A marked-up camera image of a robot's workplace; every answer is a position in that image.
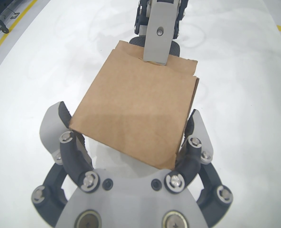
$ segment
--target robotic arm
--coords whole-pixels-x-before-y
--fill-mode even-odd
[[[179,56],[172,41],[188,0],[140,0],[130,43],[144,47],[144,61],[165,65]],[[40,216],[56,228],[208,228],[217,224],[233,202],[212,165],[213,147],[199,111],[194,110],[175,169],[145,178],[119,178],[95,169],[81,134],[69,129],[71,114],[64,102],[51,106],[42,121],[40,138],[55,164],[32,193]],[[69,201],[61,186],[69,175],[77,185]],[[199,175],[204,189],[197,201],[186,189]]]
[[[130,43],[145,47],[144,61],[166,65],[168,55],[179,56],[179,45],[172,41],[179,36],[188,0],[140,0]]]
[[[32,202],[50,226],[208,228],[229,209],[233,195],[211,163],[213,148],[199,111],[188,120],[175,169],[133,179],[94,169],[83,136],[68,129],[70,118],[64,102],[58,102],[40,127],[41,141],[55,164],[33,191]],[[204,189],[195,201],[186,188],[197,174]],[[77,185],[69,201],[61,189],[67,175]]]

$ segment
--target cardboard flap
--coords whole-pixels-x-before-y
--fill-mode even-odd
[[[153,65],[139,58],[142,52],[133,50],[138,48],[119,42],[70,128],[146,164],[172,169],[197,83],[196,61],[171,56],[167,66]]]
[[[121,50],[130,56],[143,59],[143,47],[119,41],[115,49]],[[166,66],[178,72],[194,75],[197,67],[197,61],[169,55]]]

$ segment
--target countersunk screw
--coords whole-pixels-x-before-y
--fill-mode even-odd
[[[173,175],[171,177],[171,181],[170,183],[174,186],[174,187],[179,187],[181,185],[181,180],[177,175]]]

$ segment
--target metal bracket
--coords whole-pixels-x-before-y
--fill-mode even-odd
[[[166,65],[180,0],[173,3],[152,0],[143,60]]]
[[[40,139],[44,147],[52,155],[58,165],[63,165],[59,137],[62,133],[69,131],[69,121],[71,115],[63,102],[58,102],[48,108],[40,126]],[[87,150],[81,140],[76,140],[77,149],[82,152],[88,164],[92,164]]]

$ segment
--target screw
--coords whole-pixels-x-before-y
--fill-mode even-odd
[[[45,187],[43,185],[37,187],[32,194],[32,201],[35,204],[39,204],[44,200],[43,190]]]
[[[41,199],[43,197],[43,192],[42,190],[38,189],[34,192],[34,199],[36,201],[39,201],[39,199]]]
[[[151,5],[152,4],[152,0],[149,0],[149,5]]]
[[[65,133],[63,133],[62,136],[61,136],[61,139],[62,139],[62,141],[64,141],[64,142],[68,141],[70,138],[71,138],[71,134],[70,134],[70,132],[68,132],[68,131],[65,132]]]
[[[164,33],[163,27],[159,27],[156,33],[160,37]]]
[[[231,193],[228,190],[226,190],[226,189],[223,189],[222,191],[220,191],[220,195],[226,201],[228,201],[230,199],[230,197],[231,197]]]
[[[210,159],[211,159],[211,156],[209,155],[208,152],[203,151],[203,152],[202,152],[202,158],[207,159],[207,160],[210,160]]]
[[[194,146],[198,146],[201,143],[198,138],[191,138],[191,142]]]
[[[217,188],[217,195],[219,199],[226,204],[229,204],[233,201],[232,193],[229,190],[225,189],[222,185]]]
[[[163,228],[187,228],[187,221],[183,214],[171,211],[167,213],[163,220]]]
[[[173,175],[170,182],[174,187],[179,187],[182,183],[177,175]]]
[[[60,160],[61,160],[61,154],[60,154],[60,152],[55,156],[55,158],[56,158],[57,161],[60,161]]]
[[[93,182],[94,177],[92,175],[86,176],[83,180],[84,186],[86,186],[87,188],[90,188],[93,185]]]

